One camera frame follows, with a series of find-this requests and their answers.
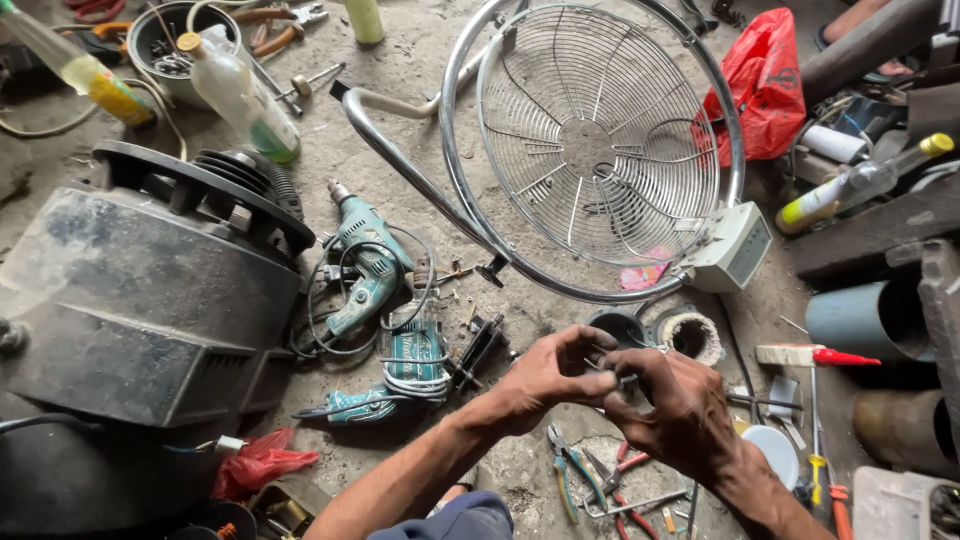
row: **chrome fan stand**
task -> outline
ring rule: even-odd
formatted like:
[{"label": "chrome fan stand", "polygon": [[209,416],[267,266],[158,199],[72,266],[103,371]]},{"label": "chrome fan stand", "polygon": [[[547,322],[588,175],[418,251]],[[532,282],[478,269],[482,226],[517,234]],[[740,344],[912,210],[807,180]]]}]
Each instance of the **chrome fan stand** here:
[{"label": "chrome fan stand", "polygon": [[[444,217],[452,222],[463,233],[469,236],[470,239],[487,248],[494,255],[494,259],[491,263],[477,267],[477,271],[485,279],[494,283],[495,285],[503,286],[496,274],[506,267],[507,264],[510,264],[514,266],[518,273],[533,282],[536,282],[568,298],[592,304],[632,304],[651,300],[676,290],[685,282],[689,281],[685,271],[680,271],[670,275],[664,274],[656,284],[639,291],[607,291],[588,289],[574,283],[559,280],[556,277],[544,272],[529,259],[518,253],[514,245],[500,234],[500,232],[492,225],[492,223],[486,218],[480,209],[477,199],[474,197],[474,194],[469,187],[467,177],[460,162],[459,153],[457,152],[456,136],[453,125],[456,92],[460,86],[462,86],[468,79],[476,74],[476,72],[480,69],[481,63],[489,61],[491,58],[493,58],[491,56],[492,49],[494,48],[492,47],[492,44],[496,44],[498,40],[502,41],[505,33],[507,32],[522,32],[522,21],[524,17],[530,12],[542,10],[544,8],[544,6],[540,6],[528,10],[526,2],[521,2],[517,7],[515,16],[511,19],[511,21],[507,22],[506,26],[504,26],[504,21],[499,15],[499,12],[507,5],[512,4],[515,1],[516,0],[489,0],[470,20],[465,30],[457,39],[456,45],[454,46],[453,52],[450,56],[450,60],[447,63],[440,94],[430,103],[424,106],[414,107],[396,99],[371,92],[364,88],[353,88],[346,91],[341,98],[350,123],[360,134],[360,136],[362,136],[364,140],[370,144],[373,150],[380,154],[380,156],[383,157],[394,169],[396,169],[396,171],[399,172],[400,175],[402,175],[408,182],[410,182],[410,184],[416,188],[417,191],[426,197],[426,199],[430,201],[430,203],[432,203],[444,215]],[[661,23],[666,25],[667,28],[669,28],[677,37],[679,37],[684,47],[686,47],[687,50],[692,53],[693,57],[698,61],[701,68],[704,70],[709,83],[716,92],[725,117],[726,128],[730,137],[732,154],[729,181],[725,196],[722,199],[722,204],[727,208],[732,208],[737,204],[743,189],[745,169],[743,157],[743,139],[730,89],[724,80],[719,66],[717,65],[713,56],[710,54],[707,47],[698,38],[698,34],[691,30],[690,26],[684,24],[683,19],[671,12],[663,4],[657,2],[656,0],[624,1],[654,15],[660,20]],[[687,0],[681,0],[680,4],[682,12],[684,13],[684,18],[688,22],[695,24],[701,34],[709,29],[710,23],[705,21],[699,12],[696,11],[695,7],[692,7],[692,10],[696,13],[691,12],[691,5]],[[547,6],[547,8],[551,7],[570,8],[572,11],[596,11],[595,8],[573,4],[555,4]],[[494,36],[492,44],[489,44],[480,53],[467,61],[470,47],[473,45],[475,40],[479,38],[483,29],[491,22],[493,22],[498,28],[503,28],[501,28],[501,31]],[[518,28],[513,28],[511,26],[513,23],[516,23]],[[478,82],[478,97],[484,95],[484,88],[482,84],[483,81]],[[399,151],[393,142],[391,142],[386,136],[376,129],[365,111],[366,107],[376,110],[383,110],[385,112],[413,119],[428,118],[435,110],[439,111],[444,162],[450,180],[453,182],[457,200],[460,203],[459,206],[450,201],[442,191],[440,191],[406,156]],[[710,148],[712,154],[710,157],[713,160],[711,163],[711,166],[713,166],[712,164],[716,161],[716,144],[715,140],[713,140],[712,130],[709,128],[708,122],[701,120],[700,124],[704,126],[705,133],[709,135],[709,141],[712,143],[712,147]],[[481,129],[484,129],[483,119],[481,119]],[[499,156],[495,151],[491,152],[490,144],[487,145],[487,148],[491,155],[491,161],[493,163],[498,163]],[[692,160],[697,157],[698,156],[691,154],[689,159]],[[502,167],[494,166],[494,169],[502,169]],[[643,190],[642,182],[638,179],[636,170],[631,171],[629,167],[623,168],[615,165],[613,172],[620,177],[623,177],[623,182],[620,182],[619,180],[617,180],[617,182],[626,185],[633,191]],[[522,205],[522,201],[519,201],[516,197],[516,190],[508,187],[508,184],[512,183],[510,175],[503,174],[503,170],[497,170],[497,173],[497,176],[500,178],[501,183],[504,184],[508,195],[512,197],[514,204]],[[711,169],[708,172],[708,175],[712,177],[710,178],[711,181],[715,181],[719,176],[719,171],[718,169]],[[611,179],[612,173],[609,177],[602,178],[600,181],[601,183],[609,182]],[[650,199],[654,197],[649,192],[638,193],[637,195],[638,197],[635,199],[635,202],[645,201],[650,207],[645,210],[647,214],[653,215],[655,213],[659,213],[666,215],[673,220],[703,217],[701,213],[710,213],[711,211],[719,209],[716,207],[715,190],[713,192],[712,199],[708,199],[706,202],[708,205],[713,205],[714,208],[709,208],[704,211],[703,205],[698,206],[696,201],[691,203],[691,199],[686,197],[686,199],[682,198],[679,203],[679,207],[682,207],[684,211],[677,213],[672,211],[674,208],[678,207],[676,204],[671,204],[669,202],[666,204],[662,202],[657,202],[654,204],[650,201]],[[612,203],[611,200],[607,198],[608,196],[606,194],[603,194],[603,197],[604,200],[606,200],[605,204],[607,204],[609,207]],[[574,199],[572,205],[574,213],[576,212],[578,203],[579,201]],[[575,249],[575,246],[573,246],[572,232],[568,232],[566,234],[566,241],[564,241],[563,233],[557,233],[556,231],[551,233],[550,231],[546,231],[543,223],[538,223],[537,219],[531,218],[530,212],[523,213],[526,214],[534,226],[546,233],[546,235],[555,243],[560,244],[562,247],[571,250],[574,253],[578,253],[579,250]],[[627,235],[624,234],[622,230],[619,232],[619,234],[621,236],[620,240],[622,241],[622,244],[626,246],[630,252],[640,256],[640,258],[637,260],[645,260],[650,258],[648,252],[642,251],[646,248],[646,246],[632,246],[632,240],[628,241]],[[684,248],[689,248],[689,245],[692,245],[695,240],[696,238],[693,238],[692,240],[691,238],[686,238],[684,240]],[[682,253],[671,253],[670,255],[671,259],[675,259],[681,256]],[[612,260],[611,257],[598,256],[593,257],[593,259],[604,261],[612,266],[623,267],[631,265],[628,260],[622,260],[620,258],[618,260]]]}]

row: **concrete floor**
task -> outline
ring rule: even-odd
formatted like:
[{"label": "concrete floor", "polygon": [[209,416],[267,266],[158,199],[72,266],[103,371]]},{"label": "concrete floor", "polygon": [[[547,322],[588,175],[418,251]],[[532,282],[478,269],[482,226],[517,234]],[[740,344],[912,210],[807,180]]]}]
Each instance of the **concrete floor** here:
[{"label": "concrete floor", "polygon": [[[340,21],[341,16],[346,16],[344,6],[328,3],[332,15],[330,19],[323,26],[312,29],[305,42],[291,46],[271,59],[267,63],[268,69],[278,80],[285,80],[296,73],[308,75],[336,61],[346,61],[348,67],[340,77],[344,82],[418,103],[425,91],[437,88],[456,36],[481,3],[481,0],[382,0],[381,12],[388,37],[372,52],[360,51],[354,45],[351,29]],[[603,7],[612,8],[621,4],[615,0],[600,3]],[[701,0],[698,4],[705,12],[708,10],[708,2]],[[760,12],[780,6],[773,0],[738,0],[734,8],[750,20]],[[793,2],[788,7],[795,13],[798,49],[802,59],[814,53],[809,38],[813,29],[829,22],[845,8],[833,0]],[[36,6],[31,9],[39,11],[38,15],[45,22],[65,21],[66,11],[59,3],[49,12]],[[706,43],[718,58],[722,58],[737,35],[737,30],[721,25],[717,32],[706,39]],[[9,109],[5,110],[5,117],[9,121],[33,129],[57,125],[85,107],[82,98],[71,96],[66,90],[29,103],[7,105]],[[473,92],[467,90],[458,107],[458,125],[469,125],[473,121],[474,107]],[[464,264],[489,260],[484,250],[469,243],[463,234],[449,226],[412,187],[367,147],[353,131],[339,105],[324,95],[322,90],[304,108],[306,114],[297,121],[302,136],[302,156],[293,164],[292,170],[300,187],[306,222],[314,231],[332,232],[337,227],[337,210],[325,189],[328,180],[336,179],[375,205],[390,222],[428,238],[441,266],[446,266],[454,258],[461,258]],[[229,126],[219,122],[212,113],[183,107],[175,111],[175,119],[187,136],[191,157],[202,148],[227,149],[240,143]],[[375,114],[373,119],[418,167],[450,191],[435,122],[410,121],[387,114]],[[476,179],[481,183],[479,189],[488,193],[487,187],[495,186],[495,180],[481,156],[483,146],[478,133],[461,128],[458,137],[468,177]],[[0,166],[0,171],[4,171],[0,174],[7,174],[8,171],[11,174],[8,179],[0,178],[0,197],[3,198],[0,200],[0,251],[15,243],[50,191],[60,182],[95,176],[96,165],[90,163],[89,152],[103,138],[125,138],[170,154],[175,154],[177,150],[175,140],[164,127],[145,135],[125,134],[120,125],[103,112],[66,135],[32,141],[19,141],[0,135],[0,165],[6,165]],[[475,158],[466,158],[474,153]],[[24,183],[26,187],[15,193],[7,188],[8,184]],[[763,203],[765,197],[758,178],[752,177],[745,198]],[[769,213],[767,218],[768,223],[772,223]],[[537,237],[527,235],[529,226],[525,222],[516,216],[512,219],[515,222],[508,223],[511,223],[511,230],[516,225],[520,248],[529,249],[533,257],[542,261],[550,271],[581,285],[608,289],[616,287],[614,272],[598,269],[596,264],[584,260],[575,260],[568,252],[539,242]],[[415,246],[406,245],[410,253],[418,252]],[[756,367],[753,347],[758,343],[778,341],[805,342],[803,334],[779,319],[779,315],[783,315],[802,324],[808,300],[803,284],[791,276],[789,255],[782,246],[782,240],[776,238],[748,288],[742,294],[724,295],[723,299],[731,315],[736,342],[747,357],[751,378],[759,395],[766,395],[768,381],[773,374]],[[305,258],[312,264],[318,254],[315,248]],[[506,284],[503,290],[491,287],[476,276],[444,286],[445,334],[455,348],[463,349],[471,338],[464,325],[471,308],[469,297],[476,304],[478,313],[484,316],[496,313],[505,315],[505,328],[512,340],[511,347],[519,351],[525,350],[541,335],[583,321],[599,308],[561,298],[532,284],[512,269],[504,271],[501,278]],[[454,297],[454,290],[459,298]],[[741,384],[743,378],[733,359],[731,336],[716,296],[684,290],[682,294],[670,297],[652,308],[647,317],[653,319],[658,311],[686,302],[695,304],[716,321],[727,352],[717,369],[724,375],[728,388]],[[494,381],[505,369],[506,358],[499,358],[486,367],[481,380]],[[380,379],[379,371],[380,364],[371,360],[352,358],[347,361],[325,361],[317,370],[295,377],[273,423],[297,427],[298,423],[289,417],[291,412],[321,403],[324,393],[336,387],[350,392],[366,391],[371,383]],[[804,398],[809,403],[808,375],[787,375],[803,382]],[[853,467],[865,459],[850,436],[851,387],[846,380],[829,372],[825,372],[820,384],[828,451],[839,464],[840,479],[849,483],[848,475]],[[296,450],[316,450],[321,454],[320,462],[312,467],[309,474],[323,490],[336,494],[471,395],[468,393],[464,397],[451,398],[443,407],[423,418],[386,427],[320,430],[316,426],[301,425],[297,429],[293,447]],[[746,408],[734,408],[732,411],[749,418]],[[574,447],[589,448],[601,459],[613,463],[620,441],[616,428],[589,408],[562,405],[547,415],[542,426],[528,435],[500,442],[484,457],[481,462],[484,470],[481,487],[498,491],[508,502],[514,512],[517,538],[616,538],[612,520],[584,520],[575,528],[564,516],[551,467],[549,445],[544,436],[545,426],[549,422],[559,424],[567,442]],[[809,441],[809,417],[805,427],[804,433]],[[805,463],[805,455],[801,455],[801,461]],[[807,467],[802,465],[801,470],[805,472]],[[624,479],[622,492],[628,501],[639,501],[685,481],[676,472],[651,463],[628,475]],[[584,492],[583,485],[577,487],[581,493]],[[722,504],[709,493],[702,492],[701,497],[697,512],[699,538],[733,539],[743,534]],[[686,509],[689,503],[684,501],[671,506]],[[667,534],[658,508],[645,514],[661,538],[681,537]],[[678,526],[686,525],[685,520],[676,519]],[[628,528],[634,537],[642,537],[639,530],[632,526]]]}]

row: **teal power drill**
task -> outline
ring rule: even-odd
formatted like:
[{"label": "teal power drill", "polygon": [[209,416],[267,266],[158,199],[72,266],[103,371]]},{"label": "teal power drill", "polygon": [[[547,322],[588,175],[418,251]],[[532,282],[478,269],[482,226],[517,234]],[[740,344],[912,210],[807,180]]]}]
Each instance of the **teal power drill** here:
[{"label": "teal power drill", "polygon": [[[294,418],[325,417],[331,426],[369,424],[410,414],[430,403],[442,403],[450,392],[450,375],[444,369],[446,340],[442,334],[440,289],[427,288],[429,259],[417,260],[414,298],[390,314],[394,327],[414,318],[385,338],[383,382],[365,394],[348,395],[339,390],[327,396],[326,406],[304,409]],[[417,312],[420,300],[423,306]]]},{"label": "teal power drill", "polygon": [[[390,235],[387,222],[373,211],[372,206],[339,182],[330,181],[326,188],[330,190],[330,198],[340,207],[338,238],[355,260],[360,279],[350,287],[344,306],[327,317],[327,332],[332,336],[325,335],[324,341],[330,337],[344,337],[364,321],[378,316],[403,282],[403,276],[414,268],[413,261]],[[372,244],[350,247],[367,241],[379,242],[394,250],[403,270],[397,272],[394,256],[384,248]]]}]

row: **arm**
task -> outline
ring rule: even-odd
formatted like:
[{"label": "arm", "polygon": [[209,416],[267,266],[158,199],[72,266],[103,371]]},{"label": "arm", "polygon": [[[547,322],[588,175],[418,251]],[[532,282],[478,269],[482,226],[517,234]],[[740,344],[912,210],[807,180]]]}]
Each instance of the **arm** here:
[{"label": "arm", "polygon": [[637,374],[654,405],[640,414],[619,392],[604,399],[607,417],[631,445],[700,482],[752,539],[834,538],[783,487],[760,449],[733,431],[719,373],[655,349],[610,353],[600,367]]},{"label": "arm", "polygon": [[353,540],[419,518],[497,441],[532,430],[560,402],[584,402],[610,393],[610,372],[584,375],[585,357],[611,350],[616,340],[585,326],[538,340],[490,392],[448,414],[333,499],[303,540]]}]

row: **plastic bottle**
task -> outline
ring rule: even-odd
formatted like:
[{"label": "plastic bottle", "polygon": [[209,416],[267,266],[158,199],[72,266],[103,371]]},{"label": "plastic bottle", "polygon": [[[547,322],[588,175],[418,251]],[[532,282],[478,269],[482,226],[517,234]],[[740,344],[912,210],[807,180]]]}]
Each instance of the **plastic bottle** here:
[{"label": "plastic bottle", "polygon": [[798,233],[820,219],[890,191],[897,185],[900,176],[951,150],[953,139],[948,135],[934,134],[888,160],[862,161],[853,169],[780,209],[777,212],[777,227],[783,233]]},{"label": "plastic bottle", "polygon": [[78,94],[90,98],[131,128],[155,125],[154,110],[105,65],[19,10],[10,0],[0,0],[0,22]]},{"label": "plastic bottle", "polygon": [[177,46],[194,58],[190,82],[233,129],[249,138],[256,151],[278,163],[300,153],[300,134],[276,99],[240,59],[204,47],[188,32]]},{"label": "plastic bottle", "polygon": [[353,36],[361,48],[370,49],[383,41],[383,24],[376,0],[345,0]]}]

